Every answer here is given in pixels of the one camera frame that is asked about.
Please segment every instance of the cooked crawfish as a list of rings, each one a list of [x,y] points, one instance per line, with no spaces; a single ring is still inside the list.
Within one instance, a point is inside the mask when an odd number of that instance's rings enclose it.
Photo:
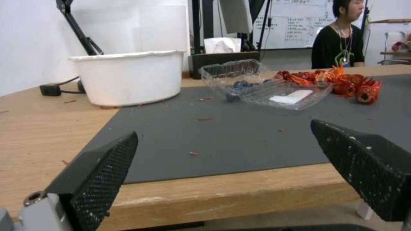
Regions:
[[[293,75],[293,74],[290,75],[289,80],[296,83],[296,84],[298,84],[298,85],[301,85],[301,86],[310,86],[310,85],[313,84],[312,82],[308,81],[307,79],[300,78],[300,77],[298,77],[296,75]]]
[[[289,73],[277,72],[274,78],[282,77],[287,82],[294,82],[301,86],[309,86],[318,82],[333,83],[332,92],[344,97],[355,96],[362,104],[371,104],[378,99],[381,81],[368,79],[360,74],[344,74],[342,65],[332,69],[316,70],[315,72]]]
[[[360,104],[372,104],[378,99],[380,89],[381,80],[365,80],[356,92],[356,99]]]
[[[341,76],[341,79],[354,84],[356,91],[360,88],[360,86],[365,81],[365,77],[360,74],[345,74]]]
[[[355,95],[356,87],[353,83],[350,83],[349,81],[340,81],[340,82],[334,83],[332,92],[337,95],[351,97]]]

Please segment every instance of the white chair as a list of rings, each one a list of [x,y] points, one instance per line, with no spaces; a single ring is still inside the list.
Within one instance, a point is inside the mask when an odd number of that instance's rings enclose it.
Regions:
[[[400,32],[386,32],[385,50],[384,52],[394,52],[392,47],[397,42],[404,42],[406,38],[406,33]],[[411,64],[411,60],[403,59],[401,57],[396,57],[395,55],[384,55],[384,59],[378,62],[381,65],[391,65],[391,64]]]

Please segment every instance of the clear plastic tray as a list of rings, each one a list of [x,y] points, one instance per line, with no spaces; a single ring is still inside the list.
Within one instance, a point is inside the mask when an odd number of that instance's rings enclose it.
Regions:
[[[331,83],[310,86],[287,83],[282,78],[276,78],[275,72],[253,59],[208,65],[200,68],[199,72],[205,83],[229,102],[240,99],[277,108],[301,110],[321,101],[332,90]],[[241,85],[242,81],[246,81],[248,86]],[[273,96],[287,96],[298,90],[312,90],[312,93],[294,104],[270,99]]]

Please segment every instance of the white paper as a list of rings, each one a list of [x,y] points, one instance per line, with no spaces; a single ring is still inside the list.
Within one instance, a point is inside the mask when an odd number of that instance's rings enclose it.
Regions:
[[[298,90],[287,96],[274,95],[270,98],[270,100],[283,104],[296,104],[305,97],[309,96],[312,92],[312,90]]]
[[[237,38],[209,38],[204,39],[206,54],[234,53],[241,51],[241,39]]]

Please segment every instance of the gray cutting mat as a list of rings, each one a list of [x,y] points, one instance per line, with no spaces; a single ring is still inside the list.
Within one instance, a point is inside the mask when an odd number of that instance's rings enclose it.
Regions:
[[[198,100],[207,96],[214,99]],[[206,118],[213,120],[198,121]],[[329,95],[301,112],[227,103],[207,87],[183,88],[164,103],[122,108],[83,151],[135,130],[139,145],[125,183],[328,162],[311,133],[313,118],[381,134],[411,151],[411,76],[384,77],[372,105]]]

